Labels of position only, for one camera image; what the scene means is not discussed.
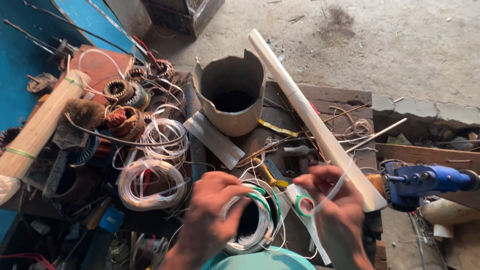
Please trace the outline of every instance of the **wooden table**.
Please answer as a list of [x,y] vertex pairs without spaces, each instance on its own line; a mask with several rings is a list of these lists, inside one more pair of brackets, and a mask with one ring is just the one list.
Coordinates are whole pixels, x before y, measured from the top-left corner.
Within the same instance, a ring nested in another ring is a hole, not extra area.
[[[321,117],[324,119],[328,119],[334,115],[335,109],[329,108],[329,106],[337,106],[343,108],[345,110],[353,109],[358,107],[359,105],[363,105],[366,103],[372,102],[372,94],[371,92],[366,91],[356,91],[356,90],[348,90],[348,89],[341,89],[341,88],[333,88],[333,87],[323,87],[323,86],[310,86],[310,85],[303,85],[298,84],[300,90],[305,95],[305,97],[317,108],[317,110],[321,113]],[[286,101],[286,97],[284,96],[282,90],[278,86],[276,82],[267,82],[265,87],[265,97],[269,100],[283,105],[280,96],[284,101]],[[291,130],[293,132],[301,131],[301,128],[296,124],[294,119],[292,118],[291,114],[287,111],[272,108],[274,105],[264,101],[264,107],[262,111],[262,120],[273,124],[279,128],[285,128]],[[359,110],[353,111],[349,113],[353,118],[353,121],[356,121],[360,118],[366,119],[370,125],[373,127],[373,114],[372,109],[369,107],[363,107]],[[331,120],[328,122],[330,125],[333,126],[332,131],[334,133],[343,134],[347,128],[351,126],[351,122],[347,118],[347,116],[340,116],[335,118],[335,120]],[[282,139],[285,136],[276,133],[275,131],[266,128],[264,126],[258,125],[252,132],[247,135],[234,137],[231,138],[231,141],[240,147],[245,152],[245,157],[251,155],[253,152],[259,150],[264,146],[265,140],[271,136],[273,139]],[[283,156],[283,152],[281,151],[282,147],[285,146],[299,146],[299,145],[308,145],[312,148],[311,143],[308,140],[301,140],[301,141],[294,141],[282,144],[279,147],[279,150],[275,152],[269,152],[266,154],[266,157],[269,157],[273,163],[277,166],[280,172],[283,175],[288,175],[287,171],[291,170],[292,163],[298,162],[295,157],[293,158],[286,158]],[[343,143],[343,148],[345,150],[352,147],[352,144]],[[365,144],[363,147],[375,148],[375,142],[371,141]],[[357,159],[357,166],[359,168],[362,167],[371,167],[376,169],[376,155],[375,151],[373,150],[362,150],[356,151],[353,157]],[[215,157],[207,155],[208,162],[215,162]],[[365,224],[367,226],[366,230],[373,231],[374,236],[366,239],[366,242],[370,241],[371,245],[366,246],[367,254],[371,256],[375,256],[375,240],[381,239],[381,234],[383,232],[382,229],[382,219],[380,215],[380,211],[375,211],[366,214]],[[288,250],[297,252],[298,254],[311,257],[313,255],[312,252],[309,252],[309,241],[310,235],[300,221],[300,219],[294,214],[289,213],[285,219],[285,228],[286,228],[286,246]],[[274,246],[280,246],[283,240],[278,235],[275,238],[273,243]],[[313,259],[310,260],[314,265],[324,265],[321,257],[317,255]]]

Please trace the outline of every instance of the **white pvc pipe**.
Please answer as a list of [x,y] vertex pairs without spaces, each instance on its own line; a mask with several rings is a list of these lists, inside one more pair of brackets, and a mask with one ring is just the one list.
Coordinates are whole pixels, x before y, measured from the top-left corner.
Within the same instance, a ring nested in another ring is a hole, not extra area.
[[[280,88],[287,96],[290,103],[293,105],[305,125],[315,137],[315,140],[320,145],[322,151],[329,157],[332,163],[338,166],[344,172],[347,170],[350,157],[337,139],[328,130],[320,117],[315,113],[313,108],[308,103],[308,100],[302,94],[298,86],[292,80],[282,64],[278,61],[278,58],[267,46],[262,36],[256,29],[253,29],[248,39],[253,45],[260,58],[262,58],[264,64],[267,66],[270,73],[276,79]],[[347,171],[347,177],[352,181],[355,187],[363,195],[363,210],[365,212],[371,212],[374,210],[382,209],[386,206],[386,201],[375,189],[375,187],[368,181],[363,175],[357,165],[352,164]]]
[[396,122],[395,124],[393,124],[393,125],[391,125],[391,126],[389,126],[389,127],[385,128],[384,130],[382,130],[382,131],[380,131],[379,133],[377,133],[377,134],[373,135],[372,137],[370,137],[370,138],[368,138],[368,139],[364,140],[363,142],[361,142],[361,143],[357,144],[356,146],[354,146],[354,147],[352,147],[352,148],[348,149],[348,150],[347,150],[347,151],[345,151],[345,152],[346,152],[346,153],[350,153],[351,151],[353,151],[353,150],[355,150],[355,149],[359,148],[360,146],[362,146],[362,145],[364,145],[364,144],[366,144],[366,143],[370,142],[371,140],[375,139],[376,137],[378,137],[378,136],[382,135],[383,133],[385,133],[385,132],[387,132],[387,131],[391,130],[392,128],[394,128],[394,127],[396,127],[396,126],[398,126],[398,125],[400,125],[401,123],[405,122],[406,120],[407,120],[407,119],[406,119],[406,118],[404,118],[404,119],[402,119],[402,120],[400,120],[400,121]]

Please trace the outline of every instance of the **concrete floor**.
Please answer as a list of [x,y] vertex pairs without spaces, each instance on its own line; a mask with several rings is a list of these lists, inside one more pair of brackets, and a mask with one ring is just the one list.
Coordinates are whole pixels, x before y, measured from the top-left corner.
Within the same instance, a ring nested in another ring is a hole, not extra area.
[[[480,107],[479,0],[271,1],[226,0],[196,41],[182,35],[167,40],[152,29],[145,39],[174,65],[190,69],[195,57],[204,65],[242,55],[256,28],[272,40],[277,56],[283,46],[282,63],[296,82]],[[352,20],[334,22],[333,5]],[[299,15],[305,17],[288,22]]]

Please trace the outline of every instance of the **hammer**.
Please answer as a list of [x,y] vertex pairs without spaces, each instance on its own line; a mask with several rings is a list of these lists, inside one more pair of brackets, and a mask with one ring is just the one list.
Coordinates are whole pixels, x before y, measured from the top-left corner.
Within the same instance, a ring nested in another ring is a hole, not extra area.
[[283,152],[285,153],[286,157],[299,157],[300,163],[300,173],[307,174],[308,173],[308,155],[314,155],[317,153],[317,150],[314,148],[309,148],[306,145],[302,145],[299,147],[284,147]]

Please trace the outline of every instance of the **human hand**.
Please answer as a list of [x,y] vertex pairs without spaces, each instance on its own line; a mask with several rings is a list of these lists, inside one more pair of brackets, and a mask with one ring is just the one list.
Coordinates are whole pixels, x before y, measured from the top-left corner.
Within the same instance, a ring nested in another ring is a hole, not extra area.
[[362,194],[345,181],[332,201],[326,198],[342,174],[336,166],[318,165],[293,183],[305,189],[316,204],[322,203],[314,218],[322,247],[335,269],[373,269],[361,240]]
[[252,189],[226,172],[207,172],[193,186],[179,240],[167,254],[161,269],[199,269],[237,234],[240,217],[250,199],[244,197],[232,208],[227,220],[220,218],[222,207],[234,196]]

